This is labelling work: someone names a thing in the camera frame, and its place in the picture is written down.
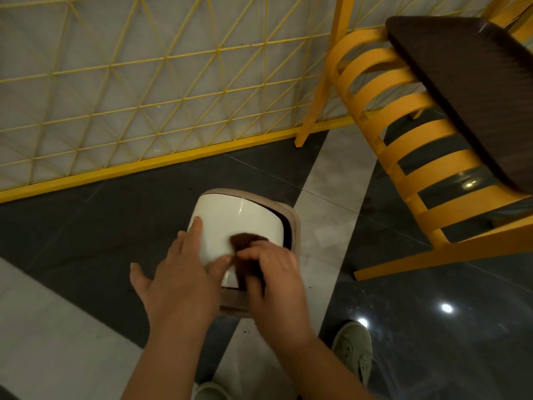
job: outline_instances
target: shoe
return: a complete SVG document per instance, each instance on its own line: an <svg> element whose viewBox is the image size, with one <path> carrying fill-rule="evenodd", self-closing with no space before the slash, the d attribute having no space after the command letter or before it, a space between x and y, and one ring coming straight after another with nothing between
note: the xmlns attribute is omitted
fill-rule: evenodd
<svg viewBox="0 0 533 400"><path fill-rule="evenodd" d="M366 387L372 368L372 338L360 322L346 323L335 336L332 352Z"/></svg>
<svg viewBox="0 0 533 400"><path fill-rule="evenodd" d="M222 386L215 382L205 382L196 388L193 400L231 400Z"/></svg>

